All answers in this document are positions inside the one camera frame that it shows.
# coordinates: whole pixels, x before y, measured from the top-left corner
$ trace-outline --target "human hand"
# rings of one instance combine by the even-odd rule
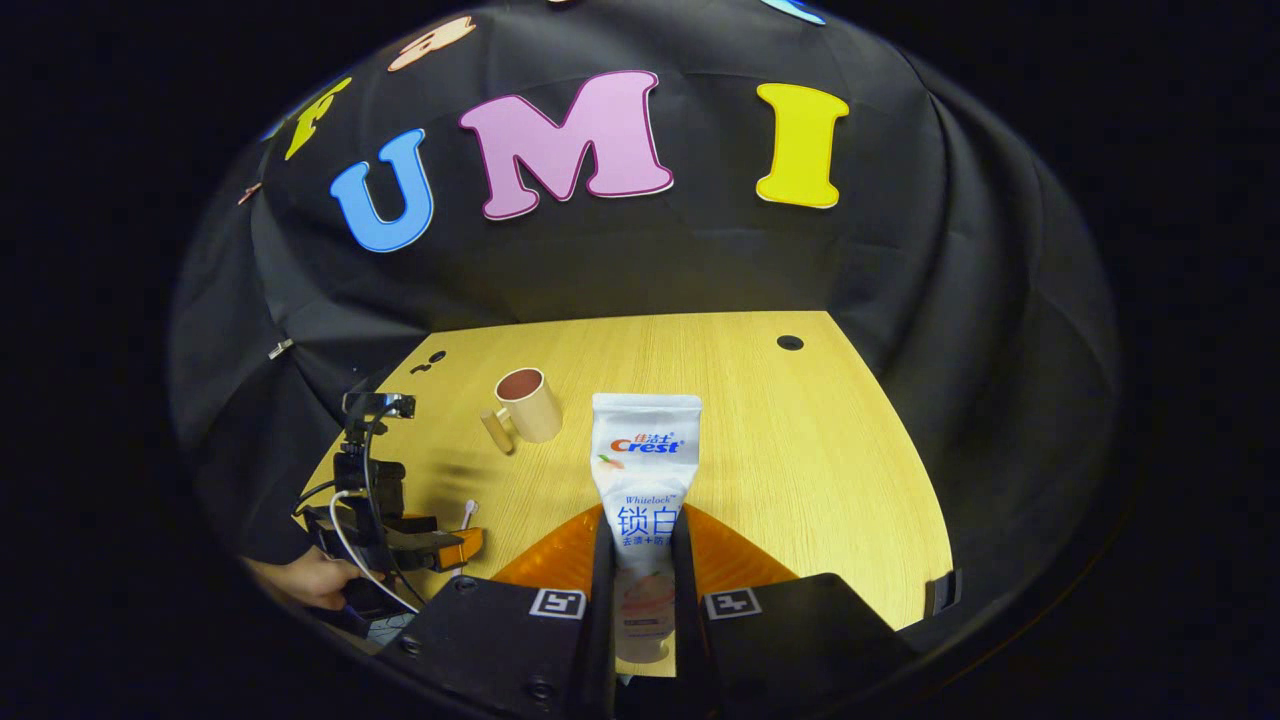
[[[315,546],[288,565],[270,565],[247,557],[244,561],[279,593],[302,605],[324,610],[346,607],[347,600],[342,596],[342,588],[362,575],[360,568],[346,560],[334,560]],[[379,580],[385,578],[381,573],[374,573],[374,577]]]

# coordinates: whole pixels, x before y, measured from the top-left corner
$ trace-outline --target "foam letter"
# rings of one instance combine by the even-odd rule
[[[644,70],[589,78],[562,126],[518,95],[467,110],[458,124],[476,133],[489,177],[484,215],[506,220],[538,208],[538,193],[520,181],[517,163],[556,200],[568,200],[589,146],[595,152],[595,174],[586,181],[591,195],[626,197],[671,187],[675,178],[658,164],[649,127],[649,91],[657,85],[658,76]]]
[[[404,49],[401,50],[399,56],[392,60],[387,72],[394,73],[396,70],[404,69],[406,67],[421,60],[428,53],[439,50],[447,45],[453,45],[456,41],[462,40],[475,28],[476,26],[471,24],[471,15],[463,15],[456,20],[449,20],[406,45]]]
[[[840,191],[831,184],[831,143],[836,118],[849,105],[820,90],[777,82],[755,88],[773,105],[773,168],[755,183],[755,193],[773,202],[832,208]]]
[[[347,78],[338,85],[329,88],[328,92],[321,95],[312,102],[302,114],[298,115],[298,127],[293,131],[293,142],[289,143],[289,149],[284,151],[284,159],[288,160],[298,151],[300,147],[311,140],[311,136],[316,133],[316,120],[324,117],[329,111],[329,105],[333,105],[333,96],[338,94],[339,90],[347,87],[351,83],[351,78]]]
[[[815,26],[827,24],[827,20],[819,18],[818,15],[808,10],[801,10],[800,8],[804,6],[804,3],[800,3],[797,0],[760,0],[760,3],[764,3],[765,5],[773,8],[774,10],[782,10],[783,13],[794,18],[800,18],[801,20],[809,20]]]
[[[374,209],[374,199],[369,196],[369,187],[365,184],[369,163],[356,163],[347,168],[329,186],[329,195],[338,199],[351,234],[367,250],[399,250],[422,237],[426,225],[431,224],[431,186],[426,182],[426,170],[417,154],[424,137],[426,132],[422,129],[411,129],[392,138],[378,152],[379,160],[390,163],[396,182],[404,195],[404,213],[399,219],[388,223]]]

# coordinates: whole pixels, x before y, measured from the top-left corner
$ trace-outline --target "screw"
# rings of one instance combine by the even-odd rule
[[[547,678],[534,675],[529,679],[529,685],[525,687],[529,694],[534,696],[536,700],[550,700],[556,694],[556,685],[547,682]]]

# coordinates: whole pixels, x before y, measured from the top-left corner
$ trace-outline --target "black cable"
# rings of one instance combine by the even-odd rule
[[[378,498],[374,497],[374,482],[369,471],[369,456],[372,454],[372,447],[374,447],[374,434],[375,434],[374,429],[378,428],[378,423],[381,421],[381,419],[385,418],[387,414],[392,411],[392,409],[393,404],[384,405],[374,415],[374,420],[369,424],[369,429],[366,430],[365,434],[365,454],[364,454],[364,461],[361,462],[365,470],[365,492],[367,493],[369,497],[369,510],[374,514],[374,532],[378,534],[378,543],[381,547],[387,548],[387,557],[392,561],[392,574],[398,577],[401,582],[404,583],[404,587],[408,588],[408,592],[413,593],[413,597],[416,597],[417,601],[421,603],[420,607],[426,607],[426,600],[421,594],[419,594],[417,589],[415,589],[413,585],[408,582],[408,578],[406,578],[404,573],[401,571],[399,564],[396,562],[396,553],[392,552],[390,547],[387,547],[387,530],[383,529],[383,514],[378,509]]]
[[[297,505],[293,506],[293,516],[297,518],[298,515],[302,515],[302,510],[301,510],[302,503],[306,502],[308,497],[311,497],[312,495],[315,495],[315,493],[317,493],[317,492],[320,492],[320,491],[323,491],[325,488],[332,488],[333,486],[334,486],[334,480],[329,480],[328,483],[321,483],[321,484],[319,484],[319,486],[308,489],[307,492],[302,493],[302,496],[298,497]]]

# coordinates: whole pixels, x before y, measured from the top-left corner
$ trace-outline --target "cable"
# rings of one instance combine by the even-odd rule
[[[381,584],[378,580],[378,578],[375,578],[374,574],[369,571],[369,568],[365,566],[365,561],[361,560],[358,555],[356,555],[356,551],[351,548],[351,543],[347,542],[347,536],[342,532],[342,523],[338,521],[338,500],[348,496],[351,496],[351,491],[344,489],[342,492],[335,492],[333,497],[329,500],[329,519],[333,520],[333,529],[338,532],[338,539],[342,541],[342,547],[347,548],[347,555],[351,556],[351,559],[356,562],[356,568],[360,568],[360,571],[364,573],[366,578],[372,580],[374,584],[381,588],[384,593],[393,597],[396,602],[407,607],[410,612],[417,615],[417,610],[415,610],[412,605],[404,602],[404,600],[401,598],[401,596],[393,593],[390,588]]]
[[[369,423],[369,429],[365,432],[365,451],[361,460],[361,466],[365,470],[365,492],[369,498],[369,511],[374,515],[374,533],[378,536],[378,544],[380,547],[387,547],[387,530],[383,529],[383,514],[378,509],[378,498],[374,496],[374,480],[371,473],[369,471],[369,459],[374,448],[374,430],[378,428],[378,423],[381,421],[381,419],[385,418],[387,414],[394,407],[396,404],[389,402],[374,414],[374,420]],[[404,577],[404,573],[399,569],[399,564],[396,562],[396,553],[393,553],[389,547],[387,548],[387,556],[392,561],[392,574],[399,578],[401,582],[404,583],[404,587],[408,588],[408,592],[413,593],[413,597],[416,597],[417,601],[425,607],[426,598],[419,594],[417,589],[408,582],[408,578]]]
[[[325,488],[332,488],[333,486],[334,486],[334,480],[329,480],[328,483],[321,483],[321,484],[319,484],[319,486],[308,489],[307,492],[302,493],[302,497],[298,498],[298,503],[293,506],[293,516],[297,518],[298,515],[302,515],[302,510],[301,510],[302,503],[306,502],[308,497],[311,497],[312,495],[315,495],[315,493],[317,493],[317,492],[320,492],[320,491],[323,491]]]

